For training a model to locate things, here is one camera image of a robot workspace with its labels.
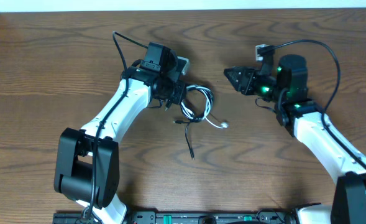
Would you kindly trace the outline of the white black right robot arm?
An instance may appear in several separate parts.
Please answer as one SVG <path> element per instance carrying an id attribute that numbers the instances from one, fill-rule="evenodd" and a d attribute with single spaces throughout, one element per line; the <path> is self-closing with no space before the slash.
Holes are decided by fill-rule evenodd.
<path id="1" fill-rule="evenodd" d="M 273 58 L 260 69 L 224 70 L 234 89 L 275 103 L 272 111 L 289 134 L 303 143 L 327 170 L 336 185 L 333 203 L 304 205 L 285 223 L 366 223 L 366 156 L 331 123 L 325 110 L 308 98 L 308 69 L 299 55 L 285 55 L 272 77 Z"/>

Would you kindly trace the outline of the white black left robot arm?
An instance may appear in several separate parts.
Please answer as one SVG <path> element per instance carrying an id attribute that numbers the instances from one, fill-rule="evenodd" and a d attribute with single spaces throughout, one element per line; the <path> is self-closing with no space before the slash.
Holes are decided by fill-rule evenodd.
<path id="1" fill-rule="evenodd" d="M 190 66 L 184 57 L 161 65 L 136 60 L 121 74 L 114 96 L 80 129 L 66 128 L 57 149 L 54 189 L 84 207 L 81 223 L 122 223 L 127 206 L 117 196 L 119 143 L 132 122 L 153 99 L 179 104 L 184 93 L 180 80 Z"/>

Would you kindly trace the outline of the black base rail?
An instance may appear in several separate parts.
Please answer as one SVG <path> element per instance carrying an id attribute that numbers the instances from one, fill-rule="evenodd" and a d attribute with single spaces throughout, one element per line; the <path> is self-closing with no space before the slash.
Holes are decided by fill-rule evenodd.
<path id="1" fill-rule="evenodd" d="M 125 224 L 201 224 L 201 223 L 298 223 L 291 212 L 155 212 L 155 211 L 110 211 L 94 210 L 94 217 L 86 223 Z"/>

